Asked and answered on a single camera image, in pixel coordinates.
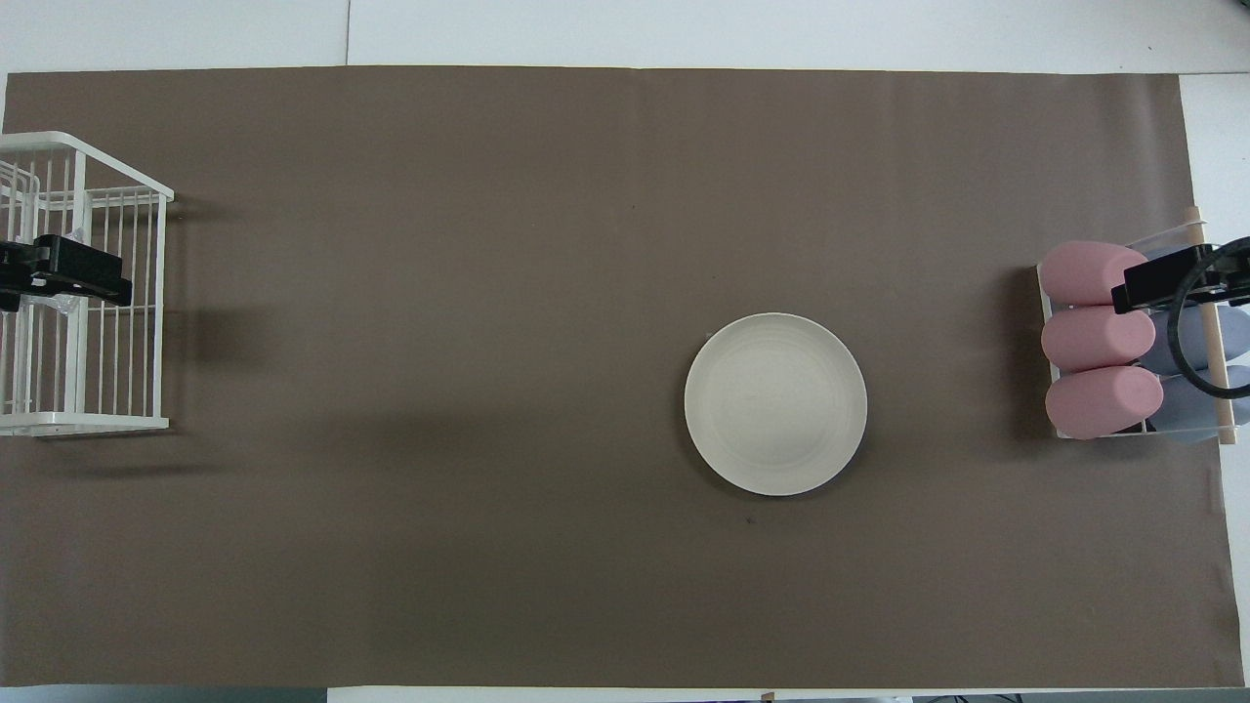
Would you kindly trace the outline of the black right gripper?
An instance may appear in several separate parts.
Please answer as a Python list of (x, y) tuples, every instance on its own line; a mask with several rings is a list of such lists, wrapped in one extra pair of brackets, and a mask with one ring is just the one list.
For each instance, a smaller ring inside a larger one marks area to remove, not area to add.
[(1124, 270), (1124, 281), (1112, 288), (1112, 310), (1129, 314), (1165, 306), (1192, 266), (1215, 250), (1214, 245), (1189, 245)]

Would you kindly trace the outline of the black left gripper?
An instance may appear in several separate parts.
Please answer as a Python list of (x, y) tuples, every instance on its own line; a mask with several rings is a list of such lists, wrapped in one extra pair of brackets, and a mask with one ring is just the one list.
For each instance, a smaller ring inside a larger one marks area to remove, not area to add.
[(36, 236), (34, 246), (36, 276), (90, 291), (112, 306), (131, 306), (134, 288), (119, 256), (54, 234)]

